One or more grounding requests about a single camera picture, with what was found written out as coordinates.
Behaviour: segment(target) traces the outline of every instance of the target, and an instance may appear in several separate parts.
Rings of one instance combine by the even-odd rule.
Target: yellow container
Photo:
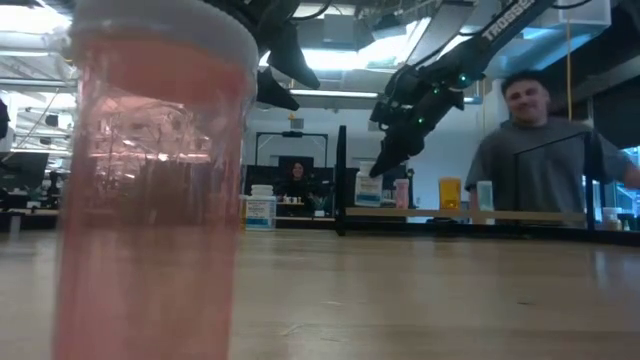
[[[460,210],[460,178],[440,178],[440,210]]]

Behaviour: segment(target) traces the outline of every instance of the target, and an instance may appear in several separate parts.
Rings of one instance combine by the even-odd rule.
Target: white lid
[[[373,161],[360,161],[360,171],[369,175],[373,165],[375,165],[375,162]]]
[[[244,65],[256,76],[258,47],[251,33],[231,16],[201,0],[78,0],[69,33],[73,38],[123,28],[132,32],[143,29],[191,43]]]

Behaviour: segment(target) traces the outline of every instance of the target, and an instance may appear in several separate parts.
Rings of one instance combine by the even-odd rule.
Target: small bottle
[[[360,171],[356,174],[356,206],[380,207],[382,204],[382,176],[369,176],[373,165],[372,161],[360,162]]]

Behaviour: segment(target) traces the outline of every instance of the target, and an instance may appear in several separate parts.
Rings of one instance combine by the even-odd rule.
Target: wooden table
[[[44,360],[55,233],[0,242],[0,358]],[[640,251],[247,232],[232,360],[640,358]]]

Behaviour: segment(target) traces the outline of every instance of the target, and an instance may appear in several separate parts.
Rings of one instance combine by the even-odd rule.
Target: pink bottle
[[[83,0],[55,360],[226,359],[258,54],[199,0]]]
[[[409,179],[397,179],[396,185],[396,208],[409,208]]]

